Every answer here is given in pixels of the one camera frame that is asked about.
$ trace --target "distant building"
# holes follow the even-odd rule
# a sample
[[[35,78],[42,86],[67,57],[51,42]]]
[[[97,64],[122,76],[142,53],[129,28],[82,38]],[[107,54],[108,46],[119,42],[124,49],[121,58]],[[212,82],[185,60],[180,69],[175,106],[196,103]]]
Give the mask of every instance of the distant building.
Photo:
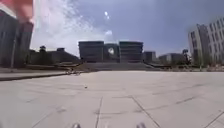
[[[118,44],[104,45],[104,62],[119,62],[119,46]]]
[[[183,54],[180,53],[168,53],[162,56],[159,56],[161,64],[164,65],[179,65],[184,64],[186,58]]]
[[[72,62],[78,64],[79,58],[65,51],[64,48],[58,48],[56,51],[47,51],[50,54],[53,64]]]
[[[209,36],[207,26],[199,25],[192,27],[188,33],[190,52],[193,63],[196,65],[210,64]]]
[[[142,42],[120,41],[120,62],[139,63],[142,62]]]
[[[144,51],[142,57],[143,57],[143,61],[146,63],[155,62],[156,61],[156,52]]]
[[[80,59],[85,62],[103,62],[104,42],[103,41],[80,41]]]
[[[64,48],[58,48],[56,51],[46,51],[46,55],[42,56],[40,52],[36,52],[35,50],[29,51],[29,64],[31,65],[52,65],[59,64],[63,62],[72,62],[72,63],[80,63],[80,59],[65,51]],[[40,60],[43,60],[45,57],[49,57],[47,62],[40,64]]]
[[[224,18],[208,24],[209,53],[213,64],[224,64]]]
[[[17,19],[2,10],[0,17],[0,65],[10,66],[13,46],[16,43],[14,66],[22,67],[29,52],[33,24],[20,24]]]

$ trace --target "white cloud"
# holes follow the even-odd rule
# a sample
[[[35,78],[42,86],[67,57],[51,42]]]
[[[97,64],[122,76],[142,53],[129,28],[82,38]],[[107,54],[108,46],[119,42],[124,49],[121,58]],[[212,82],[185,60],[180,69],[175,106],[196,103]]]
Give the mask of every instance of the white cloud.
[[[47,49],[65,47],[78,55],[79,40],[107,40],[100,28],[85,21],[69,0],[36,0],[34,33],[31,48],[45,45]]]

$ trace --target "sky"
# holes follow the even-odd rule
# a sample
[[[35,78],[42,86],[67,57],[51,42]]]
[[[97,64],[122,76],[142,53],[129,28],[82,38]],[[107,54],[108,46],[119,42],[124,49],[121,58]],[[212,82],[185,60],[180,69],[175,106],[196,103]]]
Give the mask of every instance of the sky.
[[[144,42],[157,55],[188,48],[195,24],[224,17],[224,0],[35,0],[31,48],[65,47],[78,55],[79,40]]]

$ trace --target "gray building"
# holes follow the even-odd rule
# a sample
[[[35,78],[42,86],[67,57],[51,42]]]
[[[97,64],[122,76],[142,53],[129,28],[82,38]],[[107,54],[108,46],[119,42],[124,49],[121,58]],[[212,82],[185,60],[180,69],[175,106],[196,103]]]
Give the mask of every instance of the gray building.
[[[143,52],[143,61],[146,63],[152,63],[156,61],[156,52],[155,51],[144,51]]]
[[[22,23],[19,27],[19,35],[16,42],[15,65],[22,66],[29,54],[30,42],[33,33],[33,24]]]
[[[25,64],[29,53],[30,40],[33,31],[32,23],[20,24],[19,21],[0,10],[0,65],[9,67],[13,45],[15,45],[15,66]]]
[[[209,35],[206,25],[199,25],[192,27],[188,33],[190,44],[190,52],[193,63],[195,65],[208,65],[211,58],[209,57]]]
[[[224,64],[224,17],[214,19],[208,25],[209,53],[213,64]]]
[[[120,62],[121,63],[139,63],[142,62],[142,42],[120,41]]]
[[[105,44],[104,45],[104,62],[119,62],[119,46],[118,44]]]
[[[9,66],[19,22],[0,10],[0,65]]]
[[[79,42],[80,59],[89,62],[103,62],[104,42],[103,41],[80,41]]]
[[[180,53],[168,53],[159,56],[159,61],[164,65],[179,65],[184,64],[186,58],[183,54]]]

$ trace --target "paved ground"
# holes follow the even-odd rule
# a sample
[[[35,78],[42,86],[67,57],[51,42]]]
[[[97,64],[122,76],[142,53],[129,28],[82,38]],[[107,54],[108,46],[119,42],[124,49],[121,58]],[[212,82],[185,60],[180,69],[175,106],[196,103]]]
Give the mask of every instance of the paved ground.
[[[96,72],[0,82],[3,128],[223,128],[224,73]]]

